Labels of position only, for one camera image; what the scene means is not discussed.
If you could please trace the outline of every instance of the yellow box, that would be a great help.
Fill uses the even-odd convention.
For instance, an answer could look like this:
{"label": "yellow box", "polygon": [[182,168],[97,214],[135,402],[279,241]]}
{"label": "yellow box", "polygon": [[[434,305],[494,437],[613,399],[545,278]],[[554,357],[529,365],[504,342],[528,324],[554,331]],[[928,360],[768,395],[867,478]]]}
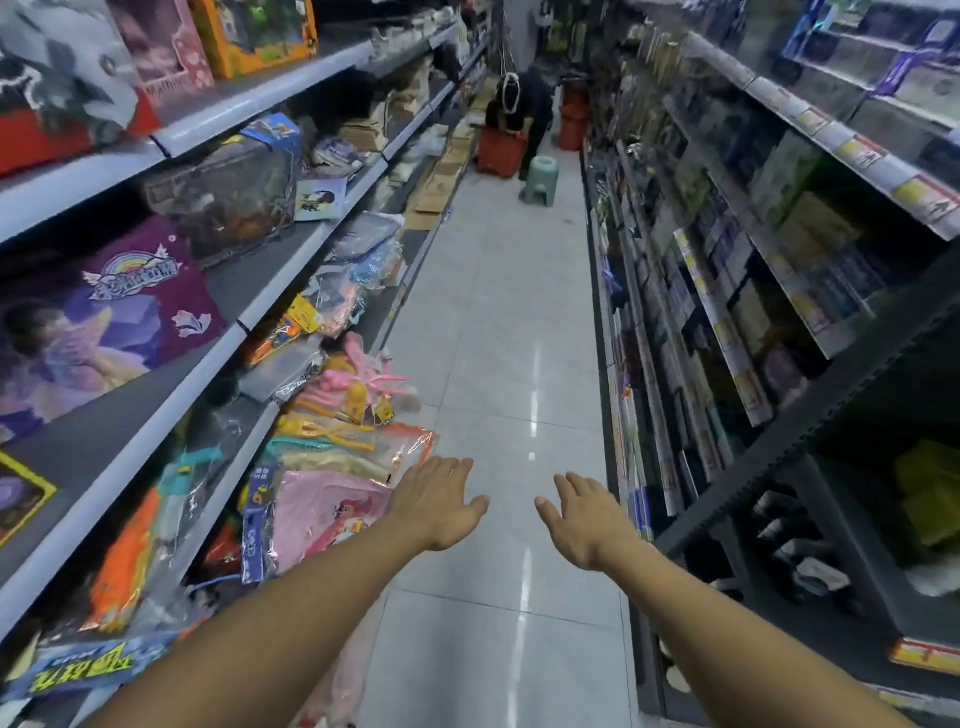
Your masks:
{"label": "yellow box", "polygon": [[221,79],[317,55],[312,0],[189,0],[213,75]]}

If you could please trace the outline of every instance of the purple box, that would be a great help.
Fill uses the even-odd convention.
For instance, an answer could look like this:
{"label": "purple box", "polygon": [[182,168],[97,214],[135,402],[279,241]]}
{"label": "purple box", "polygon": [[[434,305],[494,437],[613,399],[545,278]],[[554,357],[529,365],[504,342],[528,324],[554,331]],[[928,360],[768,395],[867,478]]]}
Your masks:
{"label": "purple box", "polygon": [[0,296],[0,443],[217,338],[187,240],[152,217]]}

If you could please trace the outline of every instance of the merchandise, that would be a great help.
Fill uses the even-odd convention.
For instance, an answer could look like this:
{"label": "merchandise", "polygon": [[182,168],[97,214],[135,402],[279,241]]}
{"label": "merchandise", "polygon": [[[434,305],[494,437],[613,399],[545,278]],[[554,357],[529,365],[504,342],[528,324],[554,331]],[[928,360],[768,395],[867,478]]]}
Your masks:
{"label": "merchandise", "polygon": [[32,518],[57,489],[0,452],[0,546]]}
{"label": "merchandise", "polygon": [[140,84],[161,107],[213,87],[213,73],[187,0],[107,0]]}
{"label": "merchandise", "polygon": [[294,221],[300,129],[282,113],[255,119],[196,164],[141,183],[147,205],[190,239],[209,267],[270,243]]}
{"label": "merchandise", "polygon": [[37,278],[0,282],[0,442],[216,339],[226,328],[187,240],[152,217]]}
{"label": "merchandise", "polygon": [[106,0],[5,0],[0,55],[0,174],[160,126]]}
{"label": "merchandise", "polygon": [[317,55],[313,3],[301,0],[194,0],[210,67],[231,79]]}

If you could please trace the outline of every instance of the white floor tile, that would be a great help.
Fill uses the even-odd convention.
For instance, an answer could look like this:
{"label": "white floor tile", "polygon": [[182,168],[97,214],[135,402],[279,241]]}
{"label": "white floor tile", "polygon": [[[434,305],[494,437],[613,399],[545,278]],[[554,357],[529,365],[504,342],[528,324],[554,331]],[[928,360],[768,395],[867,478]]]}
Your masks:
{"label": "white floor tile", "polygon": [[534,498],[558,502],[554,473],[605,482],[603,436],[443,407],[436,452],[472,457],[467,498],[491,506],[477,530],[400,573],[401,589],[621,629],[619,592],[602,574],[577,570],[557,552]]}
{"label": "white floor tile", "polygon": [[610,629],[393,589],[357,724],[625,727],[623,666]]}

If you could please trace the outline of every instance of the hand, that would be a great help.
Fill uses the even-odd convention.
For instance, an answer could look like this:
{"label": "hand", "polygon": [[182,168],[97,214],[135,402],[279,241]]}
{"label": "hand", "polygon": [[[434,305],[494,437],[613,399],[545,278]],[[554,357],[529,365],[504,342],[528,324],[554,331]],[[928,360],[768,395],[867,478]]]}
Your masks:
{"label": "hand", "polygon": [[554,475],[564,514],[545,497],[534,500],[553,545],[578,569],[603,571],[616,548],[639,536],[616,500],[596,480],[576,473]]}
{"label": "hand", "polygon": [[396,486],[388,516],[415,529],[423,550],[443,551],[473,533],[490,507],[487,496],[464,505],[470,458],[431,457],[408,470]]}

